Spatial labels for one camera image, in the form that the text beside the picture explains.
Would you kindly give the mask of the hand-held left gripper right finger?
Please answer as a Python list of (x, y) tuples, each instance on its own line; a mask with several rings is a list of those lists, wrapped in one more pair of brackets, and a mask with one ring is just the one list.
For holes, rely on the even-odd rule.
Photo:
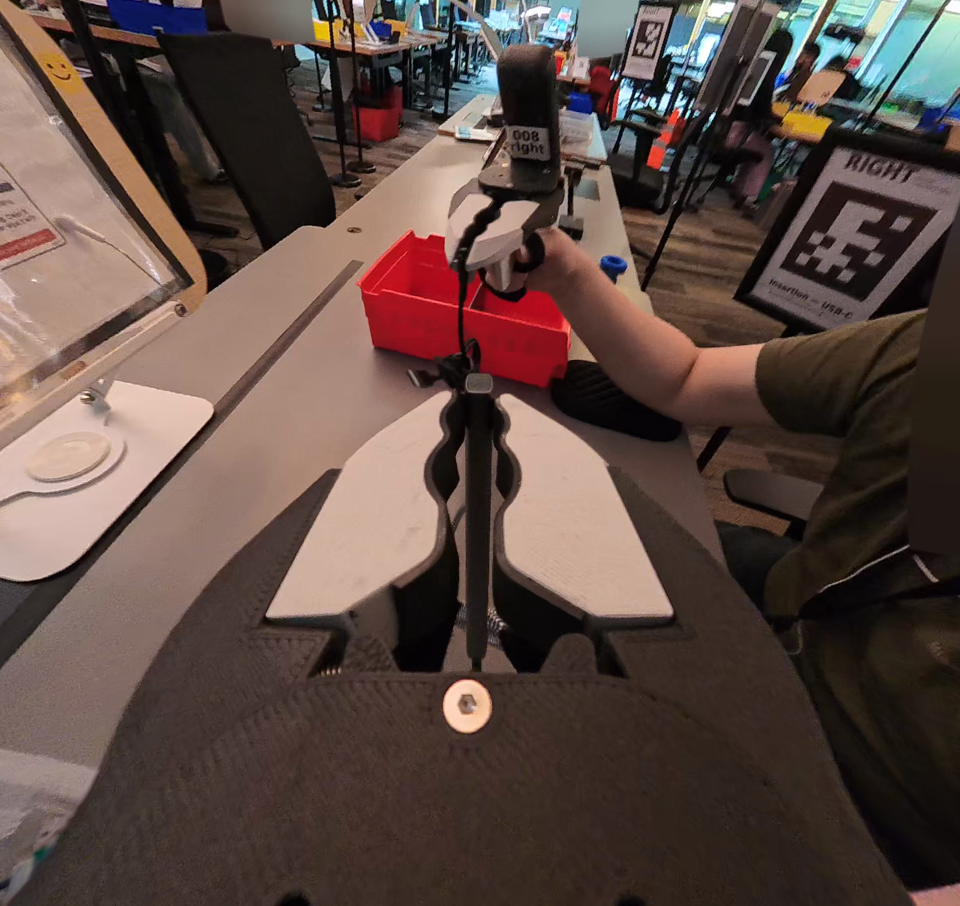
[(494, 403), (491, 598), (518, 670), (564, 636), (664, 628), (676, 613), (632, 518), (631, 484), (584, 440), (503, 394)]

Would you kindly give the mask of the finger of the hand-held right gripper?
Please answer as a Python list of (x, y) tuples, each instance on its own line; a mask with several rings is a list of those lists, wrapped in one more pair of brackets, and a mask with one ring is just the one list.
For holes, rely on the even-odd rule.
[(498, 217), (470, 241), (464, 267), (467, 272), (481, 268), (496, 271), (502, 264), (509, 264), (513, 253), (522, 245), (527, 222), (536, 214), (538, 206), (535, 202), (509, 202), (501, 206)]
[[(497, 237), (481, 239), (499, 216), (499, 202), (484, 192), (455, 192), (451, 198), (445, 227), (445, 255), (452, 271), (477, 271), (499, 260)], [(465, 237), (473, 227), (479, 229), (468, 252), (463, 252)]]

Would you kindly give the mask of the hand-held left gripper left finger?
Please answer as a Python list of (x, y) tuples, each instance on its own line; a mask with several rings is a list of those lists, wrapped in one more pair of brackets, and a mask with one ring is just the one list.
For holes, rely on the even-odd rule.
[(380, 641), (400, 670), (442, 670), (460, 610), (450, 498), (460, 407), (437, 393), (344, 463), (266, 610), (273, 626)]

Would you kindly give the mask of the red plastic bin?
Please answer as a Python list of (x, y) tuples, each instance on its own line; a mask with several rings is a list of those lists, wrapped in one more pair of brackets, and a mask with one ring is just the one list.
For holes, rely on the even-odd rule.
[[(359, 280), (372, 344), (424, 360), (453, 353), (458, 280), (444, 239), (404, 232)], [(531, 292), (499, 299), (479, 279), (466, 292), (464, 335), (481, 349), (480, 372), (545, 388), (568, 368), (570, 324), (554, 302)]]

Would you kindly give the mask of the dark grey usb hub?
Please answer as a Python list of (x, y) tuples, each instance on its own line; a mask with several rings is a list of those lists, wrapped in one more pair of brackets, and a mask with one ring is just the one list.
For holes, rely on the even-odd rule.
[(471, 672), (480, 673), (488, 648), (493, 505), (493, 378), (470, 373), (464, 382), (465, 425), (465, 648)]

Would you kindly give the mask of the person's right forearm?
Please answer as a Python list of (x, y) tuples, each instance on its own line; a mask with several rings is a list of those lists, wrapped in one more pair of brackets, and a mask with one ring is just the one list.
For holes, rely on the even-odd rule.
[(685, 425), (772, 426), (757, 385), (762, 345), (701, 348), (637, 308), (594, 265), (582, 291), (556, 304), (606, 375)]

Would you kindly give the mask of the person's right hand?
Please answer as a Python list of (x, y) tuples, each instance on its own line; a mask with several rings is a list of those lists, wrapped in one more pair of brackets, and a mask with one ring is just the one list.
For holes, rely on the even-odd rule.
[(582, 291), (595, 268), (578, 244), (558, 228), (536, 230), (511, 257), (514, 277), (521, 285), (558, 304)]

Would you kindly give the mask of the black wrist rest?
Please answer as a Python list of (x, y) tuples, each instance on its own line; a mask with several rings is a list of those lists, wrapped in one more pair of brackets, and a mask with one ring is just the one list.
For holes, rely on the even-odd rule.
[(557, 409), (573, 420), (636, 439), (670, 443), (683, 426), (678, 420), (638, 402), (616, 385), (598, 363), (570, 360), (549, 393)]

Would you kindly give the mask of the black framed marker sign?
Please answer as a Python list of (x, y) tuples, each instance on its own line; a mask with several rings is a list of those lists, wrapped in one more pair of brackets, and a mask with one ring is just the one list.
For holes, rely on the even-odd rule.
[(652, 81), (657, 73), (677, 12), (675, 4), (640, 1), (620, 65), (620, 77)]
[(958, 204), (958, 151), (829, 128), (734, 299), (788, 333), (926, 308)]

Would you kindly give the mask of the red storage crate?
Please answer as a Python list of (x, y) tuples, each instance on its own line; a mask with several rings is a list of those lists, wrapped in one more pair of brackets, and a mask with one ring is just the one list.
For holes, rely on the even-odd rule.
[(384, 143), (400, 135), (403, 120), (402, 87), (393, 84), (378, 97), (363, 95), (353, 103), (354, 132), (365, 142)]

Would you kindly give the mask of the yellow storage bin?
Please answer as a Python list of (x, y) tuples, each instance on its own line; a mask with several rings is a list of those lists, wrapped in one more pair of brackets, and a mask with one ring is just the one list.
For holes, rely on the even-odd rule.
[(771, 133), (780, 140), (813, 145), (823, 139), (833, 123), (831, 118), (813, 111), (789, 109), (776, 116)]

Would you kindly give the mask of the blue storage bin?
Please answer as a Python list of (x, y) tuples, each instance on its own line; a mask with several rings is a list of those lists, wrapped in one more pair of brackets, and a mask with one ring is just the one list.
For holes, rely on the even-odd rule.
[(182, 8), (150, 0), (105, 0), (116, 27), (122, 31), (152, 36), (160, 31), (169, 35), (204, 35), (209, 30), (202, 8)]

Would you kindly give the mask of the wood-framed screen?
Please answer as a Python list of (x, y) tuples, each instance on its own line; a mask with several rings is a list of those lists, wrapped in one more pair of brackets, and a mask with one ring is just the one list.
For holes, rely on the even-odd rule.
[(1, 433), (194, 313), (205, 266), (74, 64), (1, 0)]

